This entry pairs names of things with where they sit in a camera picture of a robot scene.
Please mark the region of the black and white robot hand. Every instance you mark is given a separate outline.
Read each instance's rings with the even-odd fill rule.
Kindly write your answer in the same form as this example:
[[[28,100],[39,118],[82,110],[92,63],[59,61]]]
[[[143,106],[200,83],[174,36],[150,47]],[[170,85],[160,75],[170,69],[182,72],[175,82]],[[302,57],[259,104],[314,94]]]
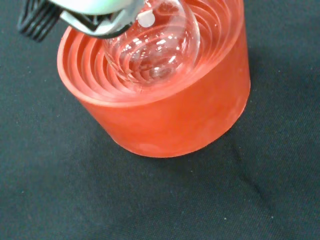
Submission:
[[[18,32],[41,42],[58,20],[98,39],[112,39],[126,32],[143,9],[143,0],[24,0]]]

